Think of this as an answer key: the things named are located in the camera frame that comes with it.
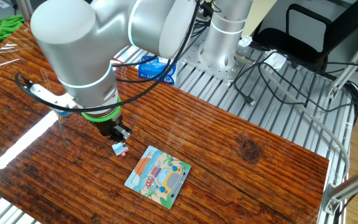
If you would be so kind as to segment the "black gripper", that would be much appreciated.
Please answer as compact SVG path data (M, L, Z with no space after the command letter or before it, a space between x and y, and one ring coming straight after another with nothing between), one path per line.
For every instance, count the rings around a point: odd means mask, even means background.
M132 134L132 129L126 127L122 123L122 115L108 119L103 122L95 122L92 124L98 129L102 136L107 137L109 140L117 142L125 142Z

